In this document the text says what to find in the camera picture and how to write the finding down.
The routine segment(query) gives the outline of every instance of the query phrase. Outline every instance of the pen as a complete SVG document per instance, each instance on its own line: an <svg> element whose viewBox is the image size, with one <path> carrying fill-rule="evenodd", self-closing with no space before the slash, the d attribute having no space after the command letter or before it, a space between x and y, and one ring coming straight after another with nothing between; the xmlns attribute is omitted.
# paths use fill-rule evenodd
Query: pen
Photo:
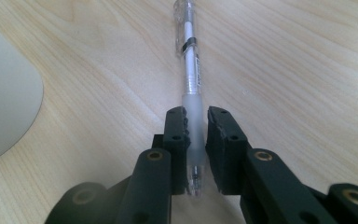
<svg viewBox="0 0 358 224"><path fill-rule="evenodd" d="M177 0L174 4L176 20L176 51L185 61L186 92L183 106L188 119L187 130L190 146L187 149L187 192L201 195L205 165L205 142L203 135L202 99L200 96L200 60L197 38L194 35L194 1Z"/></svg>

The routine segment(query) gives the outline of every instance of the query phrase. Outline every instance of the pen barrel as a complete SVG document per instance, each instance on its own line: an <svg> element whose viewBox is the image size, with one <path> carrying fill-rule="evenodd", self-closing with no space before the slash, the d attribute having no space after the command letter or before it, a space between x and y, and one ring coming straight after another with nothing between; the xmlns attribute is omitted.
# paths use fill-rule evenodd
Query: pen barrel
<svg viewBox="0 0 358 224"><path fill-rule="evenodd" d="M197 45L188 47L184 60L186 65L186 94L200 94L200 59Z"/></svg>
<svg viewBox="0 0 358 224"><path fill-rule="evenodd" d="M190 139L190 146L187 149L187 165L203 166L205 164L205 142L201 96L185 94L183 106L186 109L187 130Z"/></svg>

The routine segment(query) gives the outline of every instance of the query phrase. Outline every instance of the screw hole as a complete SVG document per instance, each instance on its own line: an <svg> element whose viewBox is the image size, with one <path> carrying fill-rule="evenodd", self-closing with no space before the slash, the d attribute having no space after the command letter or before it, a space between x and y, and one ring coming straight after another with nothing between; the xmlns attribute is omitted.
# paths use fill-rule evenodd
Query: screw hole
<svg viewBox="0 0 358 224"><path fill-rule="evenodd" d="M74 195L72 202L77 205L90 203L95 199L96 195L97 193L93 189L81 189Z"/></svg>
<svg viewBox="0 0 358 224"><path fill-rule="evenodd" d="M307 224L318 224L319 219L312 213L309 212L301 212L300 218Z"/></svg>
<svg viewBox="0 0 358 224"><path fill-rule="evenodd" d="M264 151L257 151L255 153L255 157L258 158L260 161L272 161L271 154Z"/></svg>
<svg viewBox="0 0 358 224"><path fill-rule="evenodd" d="M132 223L142 224L142 223L146 223L147 220L149 220L149 215L143 212L135 213L132 216Z"/></svg>
<svg viewBox="0 0 358 224"><path fill-rule="evenodd" d="M151 161L159 161L162 159L162 153L159 151L151 151L147 154L147 158Z"/></svg>
<svg viewBox="0 0 358 224"><path fill-rule="evenodd" d="M358 190L356 189L344 189L342 194L349 200L351 203L358 205Z"/></svg>

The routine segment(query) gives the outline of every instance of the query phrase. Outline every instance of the wooden table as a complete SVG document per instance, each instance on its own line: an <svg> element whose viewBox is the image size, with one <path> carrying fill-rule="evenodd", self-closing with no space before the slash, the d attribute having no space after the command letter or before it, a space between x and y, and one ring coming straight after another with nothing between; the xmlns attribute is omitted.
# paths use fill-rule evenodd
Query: wooden table
<svg viewBox="0 0 358 224"><path fill-rule="evenodd" d="M43 223L84 181L115 185L181 104L174 1L0 1L0 33L44 81L0 157L0 223ZM358 1L198 0L202 94L303 183L358 185ZM172 199L172 223L244 223L239 197Z"/></svg>

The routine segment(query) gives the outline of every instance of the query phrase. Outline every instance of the white object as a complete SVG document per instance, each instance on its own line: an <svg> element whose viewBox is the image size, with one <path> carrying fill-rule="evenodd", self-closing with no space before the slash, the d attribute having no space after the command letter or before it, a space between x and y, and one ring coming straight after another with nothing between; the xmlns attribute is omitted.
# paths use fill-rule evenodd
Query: white object
<svg viewBox="0 0 358 224"><path fill-rule="evenodd" d="M0 35L0 155L30 128L42 97L36 69Z"/></svg>
<svg viewBox="0 0 358 224"><path fill-rule="evenodd" d="M200 96L200 61L194 35L194 1L177 0L174 9L177 22L176 50L184 56L186 68L186 92L183 95L183 106L187 112L187 130L190 138L190 146L187 149L187 179L189 193L198 197L203 188L206 153Z"/></svg>

